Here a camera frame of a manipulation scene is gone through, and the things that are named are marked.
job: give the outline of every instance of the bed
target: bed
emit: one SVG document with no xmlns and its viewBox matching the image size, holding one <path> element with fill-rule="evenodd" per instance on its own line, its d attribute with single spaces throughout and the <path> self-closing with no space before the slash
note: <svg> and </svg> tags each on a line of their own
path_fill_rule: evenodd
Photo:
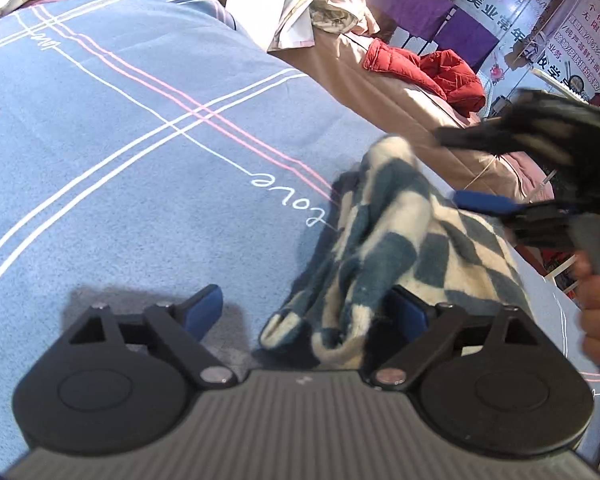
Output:
<svg viewBox="0 0 600 480">
<path fill-rule="evenodd" d="M 217 283 L 204 343 L 244 373 L 333 235 L 331 182 L 383 133 L 236 28 L 216 0 L 0 19 L 0 470 L 26 450 L 14 386 L 87 306 L 136 312 Z M 600 399 L 576 307 L 518 260 L 538 323 Z M 580 452 L 599 450 L 600 409 Z"/>
<path fill-rule="evenodd" d="M 525 153 L 513 158 L 441 150 L 431 130 L 439 126 L 464 128 L 476 123 L 478 116 L 465 118 L 446 101 L 414 84 L 364 70 L 362 61 L 371 38 L 329 34 L 315 27 L 314 38 L 311 48 L 272 54 L 310 75 L 339 102 L 381 130 L 405 137 L 420 160 L 453 188 L 504 195 L 521 202 L 529 192 L 529 174 L 535 174 L 536 184 L 544 179 L 538 165 Z"/>
</svg>

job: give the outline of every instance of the human hand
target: human hand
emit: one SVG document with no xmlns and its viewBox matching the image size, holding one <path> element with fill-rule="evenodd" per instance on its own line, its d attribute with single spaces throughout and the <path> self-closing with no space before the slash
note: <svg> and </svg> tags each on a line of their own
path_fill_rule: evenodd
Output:
<svg viewBox="0 0 600 480">
<path fill-rule="evenodd" d="M 580 325 L 585 333 L 582 349 L 600 365 L 600 276 L 592 272 L 591 263 L 583 252 L 576 254 L 574 277 L 580 280 L 576 293 L 580 308 Z"/>
</svg>

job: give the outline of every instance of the cable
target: cable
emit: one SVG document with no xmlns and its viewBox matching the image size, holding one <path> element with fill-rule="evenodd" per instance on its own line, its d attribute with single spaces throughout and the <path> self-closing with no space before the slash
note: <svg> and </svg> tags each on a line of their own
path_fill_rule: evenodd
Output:
<svg viewBox="0 0 600 480">
<path fill-rule="evenodd" d="M 471 182 L 469 182 L 469 183 L 468 183 L 466 186 L 464 186 L 464 187 L 462 188 L 462 191 L 465 191 L 465 190 L 466 190 L 466 189 L 467 189 L 469 186 L 471 186 L 471 184 L 473 184 L 473 183 L 474 183 L 476 180 L 478 180 L 478 179 L 479 179 L 481 176 L 483 176 L 483 175 L 484 175 L 484 172 L 485 172 L 485 171 L 487 171 L 487 170 L 489 169 L 490 165 L 491 165 L 491 164 L 493 164 L 493 161 L 494 161 L 494 160 L 496 160 L 496 155 L 493 155 L 493 156 L 491 157 L 491 160 L 490 160 L 490 161 L 489 161 L 489 163 L 488 163 L 488 164 L 487 164 L 487 165 L 484 167 L 484 169 L 483 169 L 483 170 L 482 170 L 480 173 L 478 173 L 478 174 L 475 176 L 475 178 L 474 178 L 474 179 L 473 179 Z"/>
</svg>

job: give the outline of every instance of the metal screw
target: metal screw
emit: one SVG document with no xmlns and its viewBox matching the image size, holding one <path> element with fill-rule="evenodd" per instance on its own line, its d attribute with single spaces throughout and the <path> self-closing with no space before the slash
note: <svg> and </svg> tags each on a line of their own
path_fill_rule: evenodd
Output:
<svg viewBox="0 0 600 480">
<path fill-rule="evenodd" d="M 384 368 L 376 372 L 376 381 L 387 386 L 397 386 L 407 380 L 407 373 L 400 368 Z"/>
<path fill-rule="evenodd" d="M 224 366 L 210 366 L 200 372 L 200 378 L 211 384 L 225 384 L 233 376 L 234 373 Z"/>
</svg>

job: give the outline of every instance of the red jacket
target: red jacket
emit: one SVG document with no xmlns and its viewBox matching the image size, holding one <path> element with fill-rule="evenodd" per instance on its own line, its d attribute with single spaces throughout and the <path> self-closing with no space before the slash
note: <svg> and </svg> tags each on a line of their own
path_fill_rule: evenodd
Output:
<svg viewBox="0 0 600 480">
<path fill-rule="evenodd" d="M 478 112 L 486 98 L 482 83 L 469 65 L 453 50 L 418 56 L 402 48 L 374 40 L 362 67 L 372 72 L 390 73 L 436 94 L 459 114 Z"/>
</svg>

